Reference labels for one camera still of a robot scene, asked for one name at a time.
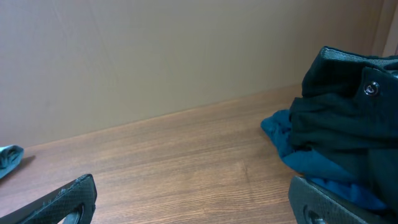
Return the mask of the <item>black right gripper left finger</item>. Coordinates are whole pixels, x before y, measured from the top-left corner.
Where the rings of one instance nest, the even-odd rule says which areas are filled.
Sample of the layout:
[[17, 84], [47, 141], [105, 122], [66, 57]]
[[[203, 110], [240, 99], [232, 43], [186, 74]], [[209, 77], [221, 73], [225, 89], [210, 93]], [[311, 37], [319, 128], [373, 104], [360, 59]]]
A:
[[90, 224], [97, 191], [91, 174], [65, 184], [34, 202], [1, 217], [1, 224]]

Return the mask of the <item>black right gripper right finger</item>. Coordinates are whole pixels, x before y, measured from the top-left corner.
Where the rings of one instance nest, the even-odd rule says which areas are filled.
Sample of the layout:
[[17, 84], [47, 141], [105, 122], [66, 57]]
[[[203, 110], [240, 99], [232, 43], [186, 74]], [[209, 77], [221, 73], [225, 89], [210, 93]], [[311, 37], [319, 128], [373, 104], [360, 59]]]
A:
[[397, 216], [360, 208], [329, 190], [295, 176], [289, 186], [289, 202], [298, 224], [394, 224]]

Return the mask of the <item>black shorts with snap button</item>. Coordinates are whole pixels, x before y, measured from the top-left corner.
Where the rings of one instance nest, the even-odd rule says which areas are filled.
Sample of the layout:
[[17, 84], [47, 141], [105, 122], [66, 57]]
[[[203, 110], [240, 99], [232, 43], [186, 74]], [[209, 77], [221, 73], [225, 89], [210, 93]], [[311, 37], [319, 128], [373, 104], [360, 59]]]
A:
[[397, 209], [397, 57], [322, 48], [289, 118], [292, 145], [318, 151]]

